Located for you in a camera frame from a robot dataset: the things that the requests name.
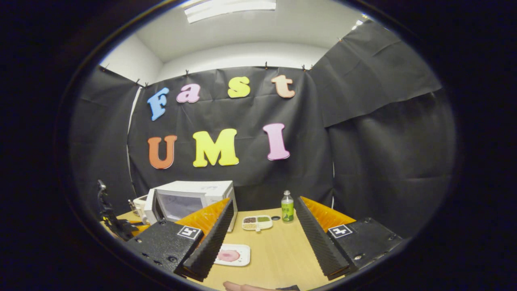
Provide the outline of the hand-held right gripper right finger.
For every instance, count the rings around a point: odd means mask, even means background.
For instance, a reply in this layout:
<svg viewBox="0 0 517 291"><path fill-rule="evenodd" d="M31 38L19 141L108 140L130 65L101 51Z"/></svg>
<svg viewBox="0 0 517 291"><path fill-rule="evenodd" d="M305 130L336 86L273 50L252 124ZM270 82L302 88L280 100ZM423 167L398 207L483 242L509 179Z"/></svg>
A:
<svg viewBox="0 0 517 291"><path fill-rule="evenodd" d="M371 217L353 219L303 196L295 200L294 209L329 280L364 269L403 242Z"/></svg>

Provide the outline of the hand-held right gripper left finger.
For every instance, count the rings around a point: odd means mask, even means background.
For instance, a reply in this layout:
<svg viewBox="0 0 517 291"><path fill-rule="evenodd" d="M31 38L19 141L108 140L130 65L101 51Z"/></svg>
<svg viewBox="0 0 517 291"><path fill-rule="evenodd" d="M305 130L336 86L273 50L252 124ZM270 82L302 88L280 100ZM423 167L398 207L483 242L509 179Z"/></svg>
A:
<svg viewBox="0 0 517 291"><path fill-rule="evenodd" d="M160 220L127 242L136 256L167 273L203 281L234 217L234 201L221 201L179 221Z"/></svg>

